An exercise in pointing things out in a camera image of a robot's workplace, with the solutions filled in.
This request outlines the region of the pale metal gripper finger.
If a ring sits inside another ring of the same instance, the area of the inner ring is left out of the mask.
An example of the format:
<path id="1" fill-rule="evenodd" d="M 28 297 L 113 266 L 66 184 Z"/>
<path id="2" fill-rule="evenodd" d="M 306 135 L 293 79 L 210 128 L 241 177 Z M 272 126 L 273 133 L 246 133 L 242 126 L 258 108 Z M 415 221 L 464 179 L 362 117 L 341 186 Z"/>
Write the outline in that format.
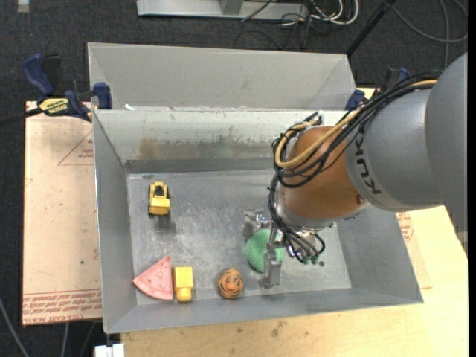
<path id="1" fill-rule="evenodd" d="M 268 220 L 263 209 L 245 210 L 244 215 L 242 235 L 245 239 L 251 238 L 258 230 L 268 227 Z"/>
<path id="2" fill-rule="evenodd" d="M 270 289 L 280 284 L 282 261 L 273 252 L 267 251 L 263 256 L 263 276 L 259 279 L 261 289 Z"/>

